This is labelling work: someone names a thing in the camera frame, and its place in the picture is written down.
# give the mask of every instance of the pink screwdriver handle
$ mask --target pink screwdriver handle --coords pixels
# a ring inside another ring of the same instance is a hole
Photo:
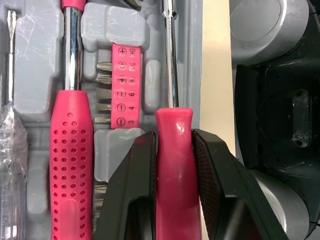
[[[67,7],[80,9],[82,12],[85,10],[86,0],[62,0],[62,10]]]
[[[201,240],[198,179],[192,146],[191,108],[156,114],[156,240]]]
[[[85,91],[58,92],[50,128],[51,240],[91,240],[93,126]]]

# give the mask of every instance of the black plastic object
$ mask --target black plastic object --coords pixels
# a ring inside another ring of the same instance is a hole
[[[255,177],[218,136],[194,130],[199,195],[210,240],[287,240]]]
[[[199,195],[210,240],[288,240],[254,176],[216,135],[194,130]],[[135,139],[112,175],[94,240],[155,240],[156,138]]]
[[[156,135],[137,137],[108,183],[94,240],[142,240],[155,233]]]
[[[234,104],[245,166],[294,189],[312,230],[320,219],[320,24],[311,4],[309,13],[305,33],[290,52],[238,66]]]

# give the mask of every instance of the flathead bit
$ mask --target flathead bit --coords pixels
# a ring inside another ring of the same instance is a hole
[[[112,72],[112,62],[102,61],[96,65],[96,69],[104,72]]]
[[[94,207],[95,207],[95,209],[97,210],[97,209],[101,209],[102,208],[102,205],[104,204],[104,199],[103,198],[99,198],[99,199],[95,199],[94,200]]]
[[[105,89],[100,87],[96,89],[95,93],[98,99],[111,99],[111,96],[112,96],[112,92],[110,89]]]
[[[96,116],[94,118],[94,122],[96,124],[106,124],[106,125],[110,125],[111,124],[111,118],[108,117],[104,117],[104,116]]]
[[[110,85],[112,83],[112,77],[109,75],[98,76],[95,80],[100,84]]]
[[[95,185],[94,186],[94,194],[105,194],[107,191],[108,185]]]
[[[111,104],[97,103],[95,104],[96,111],[111,111]]]

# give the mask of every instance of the gray plastic tool case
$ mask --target gray plastic tool case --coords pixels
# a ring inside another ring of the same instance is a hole
[[[110,130],[94,125],[94,177],[108,181],[135,137],[156,130],[155,112],[166,106],[165,24],[159,0],[144,0],[142,10],[121,0],[88,1],[81,21],[84,45],[82,89],[87,91],[92,119],[98,76],[96,64],[111,61],[112,44],[141,46],[141,129]],[[6,79],[9,50],[8,9],[19,18],[15,40],[14,107],[28,131],[27,240],[49,240],[49,132],[57,90],[62,87],[64,16],[60,0],[0,1],[0,78]],[[178,0],[177,70],[181,107],[194,111],[199,127],[202,59],[202,0]]]

